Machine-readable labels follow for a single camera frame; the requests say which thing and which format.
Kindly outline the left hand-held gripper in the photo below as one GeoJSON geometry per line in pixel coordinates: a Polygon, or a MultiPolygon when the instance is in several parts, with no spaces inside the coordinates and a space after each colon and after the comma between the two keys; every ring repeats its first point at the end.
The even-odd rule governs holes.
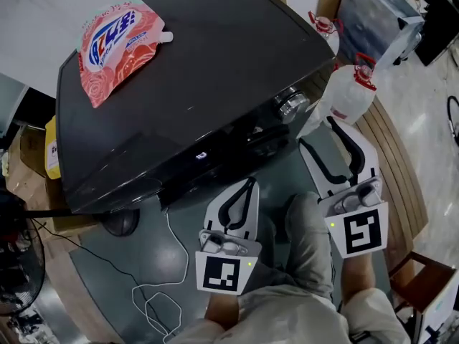
{"type": "Polygon", "coordinates": [[[199,233],[201,249],[195,253],[198,290],[243,293],[262,249],[252,241],[257,239],[259,204],[260,187],[253,177],[228,186],[211,200],[205,229],[199,233]]]}

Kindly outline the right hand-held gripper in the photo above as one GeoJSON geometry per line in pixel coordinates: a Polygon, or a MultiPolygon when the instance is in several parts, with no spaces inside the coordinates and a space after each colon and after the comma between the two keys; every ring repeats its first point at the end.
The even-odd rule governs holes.
{"type": "Polygon", "coordinates": [[[300,139],[298,149],[316,186],[318,206],[342,258],[387,247],[389,206],[382,200],[376,148],[354,127],[326,118],[351,157],[351,178],[333,175],[314,147],[300,139]]]}

